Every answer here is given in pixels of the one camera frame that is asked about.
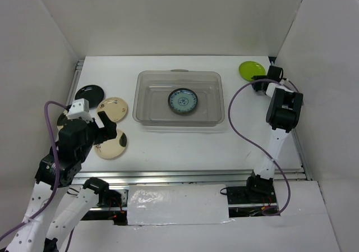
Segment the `blue patterned plate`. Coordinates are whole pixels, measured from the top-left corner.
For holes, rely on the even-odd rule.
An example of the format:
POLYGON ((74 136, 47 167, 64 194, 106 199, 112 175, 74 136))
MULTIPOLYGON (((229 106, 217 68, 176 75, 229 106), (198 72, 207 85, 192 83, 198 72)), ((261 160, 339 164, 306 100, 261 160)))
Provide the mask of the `blue patterned plate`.
POLYGON ((167 103, 176 114, 190 114, 197 108, 199 99, 191 89, 179 88, 169 94, 167 103))

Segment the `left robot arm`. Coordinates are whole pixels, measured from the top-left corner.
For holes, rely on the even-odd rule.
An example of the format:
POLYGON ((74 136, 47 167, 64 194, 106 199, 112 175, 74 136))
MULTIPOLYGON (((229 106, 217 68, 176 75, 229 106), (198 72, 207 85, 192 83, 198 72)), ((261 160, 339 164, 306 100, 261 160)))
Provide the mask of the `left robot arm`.
POLYGON ((67 236, 82 217, 95 205, 110 202, 107 182, 91 177, 67 208, 56 215, 62 198, 67 194, 75 175, 94 145, 117 136, 116 124, 107 114, 99 112, 100 128, 92 118, 67 121, 57 142, 39 164, 35 185, 23 221, 13 231, 15 236, 5 251, 59 251, 67 236))

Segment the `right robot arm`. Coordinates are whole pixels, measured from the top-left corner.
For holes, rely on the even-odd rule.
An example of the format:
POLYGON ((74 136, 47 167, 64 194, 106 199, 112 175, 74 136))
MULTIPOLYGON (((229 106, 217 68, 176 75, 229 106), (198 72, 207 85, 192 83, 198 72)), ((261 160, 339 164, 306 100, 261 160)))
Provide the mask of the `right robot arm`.
POLYGON ((265 76, 253 76, 252 79, 256 81, 252 84, 254 91, 261 91, 271 99, 266 114, 270 138, 265 158, 255 166, 244 189, 245 198, 255 203, 273 192, 275 161, 285 139, 299 122, 303 94, 284 86, 283 69, 277 66, 271 65, 265 76))

